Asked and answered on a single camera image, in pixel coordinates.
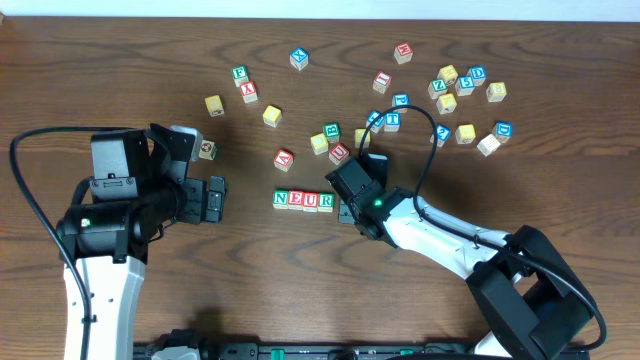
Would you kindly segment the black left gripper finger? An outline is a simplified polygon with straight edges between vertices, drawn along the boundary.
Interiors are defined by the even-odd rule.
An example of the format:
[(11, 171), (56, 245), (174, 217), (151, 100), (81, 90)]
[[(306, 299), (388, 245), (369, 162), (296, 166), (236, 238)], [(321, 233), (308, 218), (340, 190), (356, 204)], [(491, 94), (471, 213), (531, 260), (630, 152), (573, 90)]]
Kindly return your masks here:
[(217, 224), (222, 220), (226, 197), (226, 181), (221, 176), (211, 176), (209, 181), (205, 221)]
[(154, 143), (151, 153), (154, 174), (182, 185), (191, 162), (186, 136), (172, 131), (170, 127), (152, 123), (148, 138)]

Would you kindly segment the blue T wooden block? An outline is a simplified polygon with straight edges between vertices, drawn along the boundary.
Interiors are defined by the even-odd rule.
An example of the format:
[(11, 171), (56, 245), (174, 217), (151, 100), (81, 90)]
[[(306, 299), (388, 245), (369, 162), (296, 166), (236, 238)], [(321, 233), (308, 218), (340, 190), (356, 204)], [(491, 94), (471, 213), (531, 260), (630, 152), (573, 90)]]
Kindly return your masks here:
[(384, 118), (385, 132), (398, 132), (401, 126), (401, 117), (399, 113), (387, 113)]

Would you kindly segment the blue P wooden block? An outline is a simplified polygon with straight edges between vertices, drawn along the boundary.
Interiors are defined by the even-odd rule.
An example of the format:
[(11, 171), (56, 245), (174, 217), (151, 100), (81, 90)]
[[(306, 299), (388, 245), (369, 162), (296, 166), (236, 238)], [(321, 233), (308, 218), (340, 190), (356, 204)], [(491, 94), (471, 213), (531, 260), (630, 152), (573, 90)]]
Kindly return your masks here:
[(407, 108), (404, 108), (404, 105), (410, 104), (409, 95), (406, 93), (398, 93), (394, 94), (392, 98), (392, 107), (394, 108), (395, 113), (406, 113)]

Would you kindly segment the green N wooden block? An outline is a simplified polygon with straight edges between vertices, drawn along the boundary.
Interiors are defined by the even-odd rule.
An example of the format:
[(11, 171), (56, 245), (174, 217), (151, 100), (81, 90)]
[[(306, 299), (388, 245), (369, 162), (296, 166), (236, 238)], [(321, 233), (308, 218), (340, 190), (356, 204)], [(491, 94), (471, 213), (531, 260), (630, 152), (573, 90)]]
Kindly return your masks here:
[(275, 209), (287, 209), (289, 192), (287, 190), (275, 190), (272, 197), (272, 205)]

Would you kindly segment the green R wooden block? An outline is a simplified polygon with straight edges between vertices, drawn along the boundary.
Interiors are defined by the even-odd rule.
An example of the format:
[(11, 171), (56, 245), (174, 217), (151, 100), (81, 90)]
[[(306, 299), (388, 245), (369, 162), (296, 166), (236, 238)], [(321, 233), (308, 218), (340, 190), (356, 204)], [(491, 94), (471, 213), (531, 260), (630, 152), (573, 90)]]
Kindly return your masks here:
[(319, 193), (318, 196), (318, 211), (331, 213), (334, 209), (335, 196), (332, 193)]

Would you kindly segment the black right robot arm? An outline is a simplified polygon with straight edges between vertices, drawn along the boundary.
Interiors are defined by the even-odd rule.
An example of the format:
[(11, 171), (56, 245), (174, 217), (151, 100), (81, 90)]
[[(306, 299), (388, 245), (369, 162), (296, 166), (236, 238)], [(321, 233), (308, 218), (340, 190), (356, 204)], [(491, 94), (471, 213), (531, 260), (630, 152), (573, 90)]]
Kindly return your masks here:
[(556, 359), (606, 340), (593, 296), (539, 230), (482, 228), (376, 181), (336, 189), (362, 235), (425, 256), (463, 279), (490, 332), (476, 359)]

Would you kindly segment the red E wooden block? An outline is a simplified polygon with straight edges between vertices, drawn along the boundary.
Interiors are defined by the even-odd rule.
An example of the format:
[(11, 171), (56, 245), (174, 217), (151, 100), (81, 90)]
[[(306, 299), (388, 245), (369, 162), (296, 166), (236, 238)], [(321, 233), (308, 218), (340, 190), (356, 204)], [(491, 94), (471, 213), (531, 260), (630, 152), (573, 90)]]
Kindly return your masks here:
[(288, 192), (287, 208), (290, 210), (303, 209), (304, 192), (298, 190), (290, 190)]

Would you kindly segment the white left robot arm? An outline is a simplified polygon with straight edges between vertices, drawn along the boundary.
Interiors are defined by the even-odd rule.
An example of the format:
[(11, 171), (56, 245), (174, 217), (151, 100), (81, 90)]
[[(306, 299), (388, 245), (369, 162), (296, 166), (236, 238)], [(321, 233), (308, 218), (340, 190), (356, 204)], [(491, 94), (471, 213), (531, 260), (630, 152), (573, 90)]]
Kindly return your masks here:
[(90, 145), (93, 175), (56, 227), (71, 257), (64, 356), (130, 359), (150, 243), (178, 222), (220, 222), (226, 184), (188, 177), (190, 163), (215, 154), (194, 128), (99, 131)]

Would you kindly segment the yellow S wooden block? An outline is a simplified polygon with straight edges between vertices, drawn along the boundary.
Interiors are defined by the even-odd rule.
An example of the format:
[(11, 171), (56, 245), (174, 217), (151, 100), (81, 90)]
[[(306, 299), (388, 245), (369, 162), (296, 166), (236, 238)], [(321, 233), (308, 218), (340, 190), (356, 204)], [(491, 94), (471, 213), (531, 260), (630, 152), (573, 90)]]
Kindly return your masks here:
[(460, 125), (455, 132), (456, 143), (460, 145), (470, 144), (476, 137), (475, 127), (472, 124)]

